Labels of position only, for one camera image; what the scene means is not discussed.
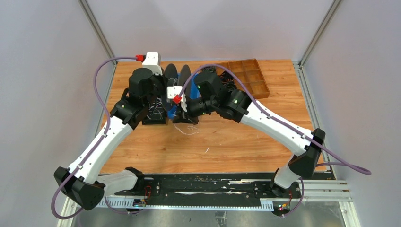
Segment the dark grey cable spool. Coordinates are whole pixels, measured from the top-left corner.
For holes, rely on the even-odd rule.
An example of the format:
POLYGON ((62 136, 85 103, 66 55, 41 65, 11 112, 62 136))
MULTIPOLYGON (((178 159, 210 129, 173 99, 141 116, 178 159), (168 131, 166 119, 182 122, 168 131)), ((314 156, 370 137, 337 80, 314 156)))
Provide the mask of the dark grey cable spool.
POLYGON ((174 86, 183 86, 189 76, 191 75, 190 67, 185 64, 180 73, 178 73, 177 68, 174 64, 170 63, 165 68, 165 77, 167 79, 166 83, 166 93, 161 95, 162 106, 166 111, 170 111, 173 108, 172 99, 175 95, 179 94, 181 89, 175 89, 174 86))

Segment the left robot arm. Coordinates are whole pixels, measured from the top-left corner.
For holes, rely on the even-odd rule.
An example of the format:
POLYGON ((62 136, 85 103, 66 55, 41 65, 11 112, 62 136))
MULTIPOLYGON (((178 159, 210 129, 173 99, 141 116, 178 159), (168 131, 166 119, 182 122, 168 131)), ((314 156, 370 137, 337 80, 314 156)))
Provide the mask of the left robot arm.
POLYGON ((144 192, 143 173, 127 167, 117 174, 100 176, 100 170, 117 146, 147 117, 149 106, 166 92, 164 70, 143 66, 129 77, 129 86, 112 111, 104 129, 89 147, 67 168, 58 167, 54 178, 60 191, 81 208, 91 210, 105 197, 128 190, 133 195, 144 192))

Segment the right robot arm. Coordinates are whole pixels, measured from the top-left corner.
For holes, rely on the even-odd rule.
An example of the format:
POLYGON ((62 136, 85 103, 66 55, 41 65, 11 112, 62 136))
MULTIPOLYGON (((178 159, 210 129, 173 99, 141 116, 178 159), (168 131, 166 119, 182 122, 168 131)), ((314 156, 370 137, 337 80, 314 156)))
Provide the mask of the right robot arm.
POLYGON ((177 104, 177 115, 197 118, 212 112, 222 118, 256 128, 289 149, 293 156, 279 168, 270 183, 276 197, 288 193, 291 184, 301 177, 311 177, 322 152, 325 132, 297 126, 271 112, 246 92, 226 89, 218 75, 208 71, 199 73, 193 80, 200 97, 188 99, 182 86, 167 88, 167 97, 177 104))

